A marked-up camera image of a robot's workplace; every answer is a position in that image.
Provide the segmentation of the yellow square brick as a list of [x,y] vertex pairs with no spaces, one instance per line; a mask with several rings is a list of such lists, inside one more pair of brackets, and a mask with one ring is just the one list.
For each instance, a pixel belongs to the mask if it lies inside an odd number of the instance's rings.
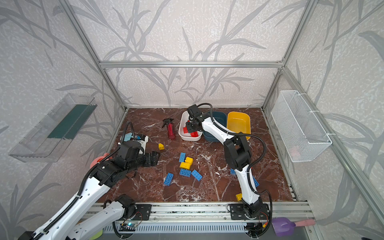
[[192,158],[190,158],[190,157],[186,157],[186,159],[185,159],[185,163],[188,163],[188,164],[190,164],[190,165],[192,165],[193,164],[193,159]]

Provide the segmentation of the yellow curved brick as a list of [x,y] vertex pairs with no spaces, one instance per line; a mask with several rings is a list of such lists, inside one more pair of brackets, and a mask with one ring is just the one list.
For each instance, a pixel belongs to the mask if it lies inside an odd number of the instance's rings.
[[180,163],[180,168],[184,169],[184,170],[190,170],[191,164],[190,163],[186,163],[186,162],[182,162],[182,163]]

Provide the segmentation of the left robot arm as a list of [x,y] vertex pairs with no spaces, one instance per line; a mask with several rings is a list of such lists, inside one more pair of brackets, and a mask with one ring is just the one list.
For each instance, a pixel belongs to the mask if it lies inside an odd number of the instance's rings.
[[111,222],[130,219],[137,213],[136,202],[122,194],[112,201],[103,211],[77,223],[89,208],[128,173],[139,168],[154,167],[161,154],[157,151],[147,152],[149,137],[143,134],[122,141],[120,146],[110,154],[95,160],[93,166],[82,179],[79,190],[74,196],[45,224],[34,232],[26,231],[21,240],[80,240],[87,239]]

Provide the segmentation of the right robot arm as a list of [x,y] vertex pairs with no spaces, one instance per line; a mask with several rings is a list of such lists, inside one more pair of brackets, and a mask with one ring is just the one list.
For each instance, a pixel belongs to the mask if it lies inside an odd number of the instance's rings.
[[[189,133],[205,131],[213,135],[224,147],[225,160],[227,165],[235,170],[242,190],[242,202],[247,218],[255,219],[263,207],[262,194],[258,192],[253,180],[252,167],[259,163],[267,152],[267,145],[260,137],[235,133],[221,125],[213,117],[213,106],[209,103],[192,105],[187,108],[189,115],[186,127]],[[247,137],[255,138],[263,146],[261,155],[252,161],[252,151]]]

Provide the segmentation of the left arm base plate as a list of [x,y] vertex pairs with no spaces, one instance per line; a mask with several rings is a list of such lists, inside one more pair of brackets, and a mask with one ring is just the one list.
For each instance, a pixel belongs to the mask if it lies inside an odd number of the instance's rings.
[[148,221],[150,219],[152,205],[139,204],[136,205],[136,213],[130,218],[130,221]]

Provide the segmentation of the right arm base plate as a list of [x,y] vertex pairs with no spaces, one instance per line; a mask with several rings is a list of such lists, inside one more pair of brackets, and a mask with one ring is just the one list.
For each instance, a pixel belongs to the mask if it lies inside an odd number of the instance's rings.
[[262,207],[254,217],[248,217],[246,215],[243,204],[229,204],[227,205],[227,209],[230,212],[231,220],[268,221],[270,219],[270,209],[268,204],[262,204]]

